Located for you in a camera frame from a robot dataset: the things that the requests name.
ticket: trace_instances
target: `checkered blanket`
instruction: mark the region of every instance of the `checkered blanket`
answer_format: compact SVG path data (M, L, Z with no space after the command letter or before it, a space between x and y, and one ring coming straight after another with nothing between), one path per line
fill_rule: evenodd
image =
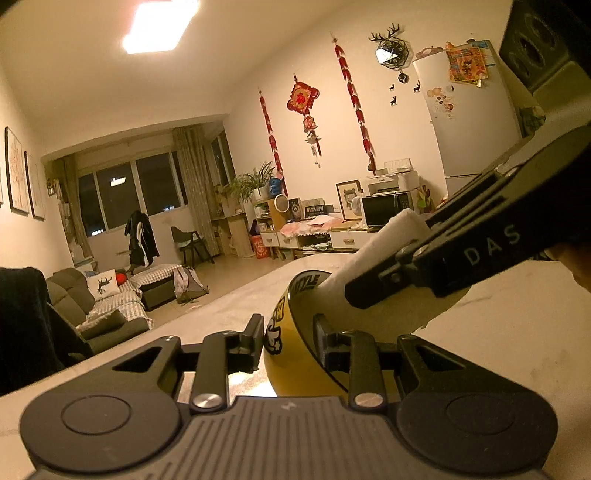
M111 295L95 303L95 307L88 313L87 318L94 318L98 315L115 310L117 307L129 303L130 301L140 302L134 291L124 291L117 295Z
M155 267L149 268L143 272L138 273L137 275L134 275L129 279L129 281L136 288L140 288L144 285L150 285L160 280L172 277L174 275L174 271L181 267L182 265L156 265Z
M129 280L125 282L123 285L119 285L119 291L123 293L124 291L133 291L135 294L141 298L142 291L134 286Z
M127 321L135 318L144 318L148 322L150 330L154 328L154 322L146 314L144 306L135 290L124 291L97 301L95 307L88 313L86 321L82 325L84 325L84 328L90 328L97 324L101 316L115 309L119 310Z
M101 313L100 315L97 315L95 317L87 317L87 320L78 325L76 328L80 332L88 330L97 325L103 319L103 317L111 313L113 310L114 309L109 310L108 312ZM150 328L150 330L154 328L154 321L147 317L146 312L144 311L144 307L141 303L138 303L136 301L130 301L129 303L119 305L117 307L117 310L121 312L121 315L123 315L127 321L136 318L143 318L146 320L146 322L148 322L148 327Z

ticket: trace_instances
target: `deer print pillow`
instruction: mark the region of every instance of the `deer print pillow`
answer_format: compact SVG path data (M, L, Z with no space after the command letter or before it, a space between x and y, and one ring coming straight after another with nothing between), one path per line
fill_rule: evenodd
M115 278L115 270L109 270L99 273L94 277L89 277L86 279L86 283L88 284L88 289L95 298L95 301L119 293L117 279Z

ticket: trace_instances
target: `window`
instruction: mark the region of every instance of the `window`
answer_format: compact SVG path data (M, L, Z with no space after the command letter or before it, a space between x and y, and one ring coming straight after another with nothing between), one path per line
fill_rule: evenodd
M232 156L230 155L230 146L228 145L228 139L226 138L225 130L222 133L220 133L219 139L222 145L224 165L226 166L228 180L232 181L236 178L236 171L234 170L234 163L232 162Z
M220 149L220 142L217 138L212 142L213 158L216 159L217 171L220 174L220 182L222 186L228 185L228 174L226 167L223 164L222 150Z
M87 236L125 225L135 210L154 215L189 204L176 152L90 173L79 178L79 187Z
M94 174L81 177L79 186L82 223L84 223L86 236L98 235L105 231L105 222L100 211L99 196L96 194Z
M140 210L130 163L96 172L100 199L105 211L107 227L125 225L131 214Z
M189 204L187 200L187 191L184 188L183 176L181 175L181 165L178 164L178 155L173 152L174 171L177 173L178 184L181 187L181 194L183 195L183 202L185 205Z
M181 206L167 153L135 161L148 215Z

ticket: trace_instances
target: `drawer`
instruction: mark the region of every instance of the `drawer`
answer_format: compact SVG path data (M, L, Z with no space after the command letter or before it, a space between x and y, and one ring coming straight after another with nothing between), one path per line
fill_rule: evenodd
M331 232L330 240L332 241L334 249L340 250L359 250L371 239L375 233L368 231L353 231L353 232Z
M277 240L277 233L261 233L262 242L265 247L278 247L279 240Z
M277 232L277 239L281 248L302 248L314 243L315 236L285 236Z

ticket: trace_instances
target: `printer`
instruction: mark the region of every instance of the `printer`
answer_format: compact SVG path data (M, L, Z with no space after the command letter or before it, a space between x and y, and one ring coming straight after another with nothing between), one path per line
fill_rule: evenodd
M361 180L361 188L366 196L380 195L384 193L410 192L419 188L418 173L416 170L400 173L388 173L377 177L368 177Z

